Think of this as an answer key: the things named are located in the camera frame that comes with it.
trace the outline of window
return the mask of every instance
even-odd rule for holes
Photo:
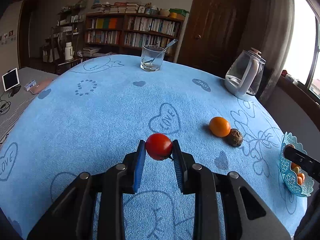
[[[294,0],[294,28],[284,69],[299,81],[301,89],[320,102],[318,54],[319,22],[306,0]]]

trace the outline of blue basket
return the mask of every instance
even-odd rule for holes
[[[305,180],[302,186],[298,184],[297,174],[291,170],[291,161],[283,156],[283,149],[287,144],[293,144],[297,150],[307,154],[307,152],[303,149],[302,144],[297,142],[297,138],[293,136],[292,133],[288,134],[285,132],[280,152],[280,172],[282,179],[293,194],[299,197],[309,197],[310,193],[313,192],[313,185],[315,182],[305,171],[300,169],[300,172],[304,173],[305,175]]]

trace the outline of electric kettle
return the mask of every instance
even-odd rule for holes
[[[237,98],[251,100],[259,88],[266,61],[260,51],[243,50],[226,74],[225,87]]]

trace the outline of stack of books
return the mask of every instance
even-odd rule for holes
[[[125,13],[127,4],[125,2],[115,2],[115,6],[118,6],[118,13]]]
[[[97,47],[87,47],[82,49],[82,55],[86,57],[92,57],[94,53],[98,52],[100,48]]]
[[[119,44],[121,31],[89,31],[87,43]]]
[[[110,55],[116,55],[116,53],[108,52],[108,53],[104,54],[104,53],[97,53],[96,52],[96,53],[93,54],[94,57],[104,57],[104,56],[110,56]]]
[[[87,29],[122,29],[123,18],[97,18],[87,21]]]
[[[137,13],[141,2],[135,0],[127,0],[127,9],[125,13]]]
[[[142,48],[144,45],[155,45],[161,48],[165,48],[171,40],[165,37],[159,37],[155,35],[142,34],[142,33],[127,33],[124,38],[124,45]],[[166,51],[172,52],[172,46]]]
[[[112,5],[110,7],[110,13],[118,13],[118,6]]]
[[[161,19],[146,18],[146,17],[130,17],[128,21],[128,30],[143,31],[143,32],[160,32],[163,34],[175,36],[179,29],[180,23],[166,21]]]
[[[104,11],[110,7],[110,4],[108,2],[105,3],[95,3],[94,5],[91,6],[91,11],[88,12],[87,14],[92,14],[92,13],[104,13]]]

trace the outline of glass cup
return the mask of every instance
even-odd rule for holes
[[[165,50],[159,46],[144,45],[141,53],[140,67],[145,71],[160,70]]]

